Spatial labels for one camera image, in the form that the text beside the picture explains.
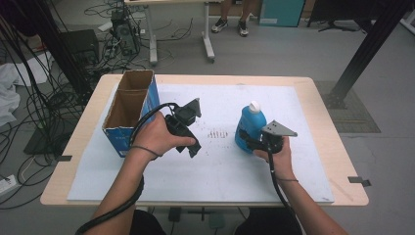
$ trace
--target teal box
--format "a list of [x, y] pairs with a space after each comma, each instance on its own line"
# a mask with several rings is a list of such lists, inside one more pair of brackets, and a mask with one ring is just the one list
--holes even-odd
[[139, 118], [160, 105], [155, 74], [152, 70], [124, 73], [103, 124], [104, 133], [124, 158], [129, 138]]
[[298, 26], [304, 0], [263, 0], [259, 25]]

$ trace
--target black tape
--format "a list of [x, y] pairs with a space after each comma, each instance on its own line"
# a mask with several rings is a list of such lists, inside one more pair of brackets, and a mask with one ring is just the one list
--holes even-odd
[[56, 161], [58, 161], [58, 162], [70, 162], [71, 159], [72, 159], [72, 156], [63, 155], [63, 156], [58, 156]]
[[363, 180], [360, 176], [349, 176], [348, 182], [350, 183], [361, 183], [363, 187], [372, 186], [372, 183], [370, 183], [369, 179]]

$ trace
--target white bottle cap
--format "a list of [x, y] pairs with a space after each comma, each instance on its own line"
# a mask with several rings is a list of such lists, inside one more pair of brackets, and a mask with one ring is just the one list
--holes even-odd
[[250, 112], [252, 114], [257, 114], [260, 112], [260, 104], [257, 101], [251, 101], [250, 103]]

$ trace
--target power strip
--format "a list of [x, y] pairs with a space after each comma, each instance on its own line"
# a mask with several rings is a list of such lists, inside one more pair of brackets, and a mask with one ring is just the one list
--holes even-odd
[[16, 178], [13, 174], [5, 179], [2, 179], [0, 181], [0, 196], [7, 194], [8, 192], [14, 190], [15, 188], [19, 186], [20, 185], [16, 181]]

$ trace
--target person's left hand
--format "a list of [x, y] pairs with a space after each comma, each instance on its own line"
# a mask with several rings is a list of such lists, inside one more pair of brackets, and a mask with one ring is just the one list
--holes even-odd
[[196, 143], [192, 137], [181, 137], [172, 135], [165, 124], [164, 116], [161, 112], [155, 114], [155, 119], [147, 123], [138, 132], [133, 145], [147, 148], [159, 155], [163, 155], [168, 150], [177, 146], [191, 146]]

